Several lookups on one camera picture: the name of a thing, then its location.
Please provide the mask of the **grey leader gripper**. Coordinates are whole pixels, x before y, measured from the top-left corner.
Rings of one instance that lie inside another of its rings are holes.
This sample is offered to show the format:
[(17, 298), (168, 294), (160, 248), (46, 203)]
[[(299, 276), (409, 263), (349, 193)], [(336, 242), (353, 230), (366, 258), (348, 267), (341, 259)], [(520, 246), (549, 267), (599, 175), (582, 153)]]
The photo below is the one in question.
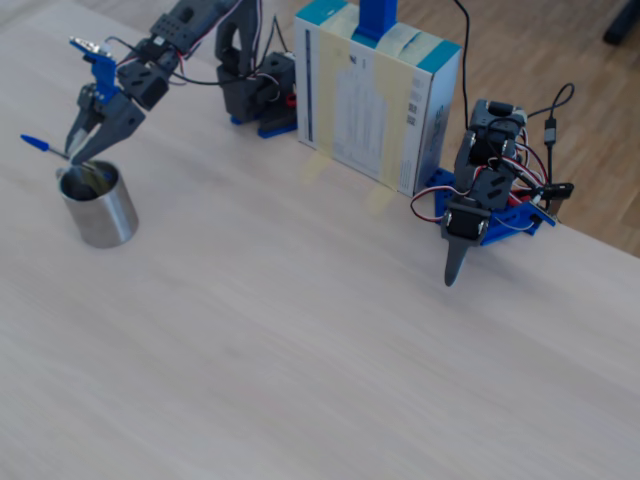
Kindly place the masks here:
[(470, 245), (480, 245), (484, 240), (491, 219), (491, 211), (466, 197), (454, 197), (446, 206), (441, 235), (448, 241), (444, 272), (445, 285), (456, 282)]

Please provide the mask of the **dark grey follower gripper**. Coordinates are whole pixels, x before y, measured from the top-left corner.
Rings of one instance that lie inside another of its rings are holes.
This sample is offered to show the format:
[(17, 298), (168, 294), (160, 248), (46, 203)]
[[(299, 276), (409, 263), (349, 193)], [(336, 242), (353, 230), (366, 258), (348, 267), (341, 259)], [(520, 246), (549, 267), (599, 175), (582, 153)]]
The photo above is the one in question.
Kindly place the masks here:
[(65, 153), (72, 165), (84, 164), (130, 137), (145, 119), (143, 111), (122, 91), (106, 100), (98, 93), (96, 83), (81, 88), (78, 106), (65, 141)]

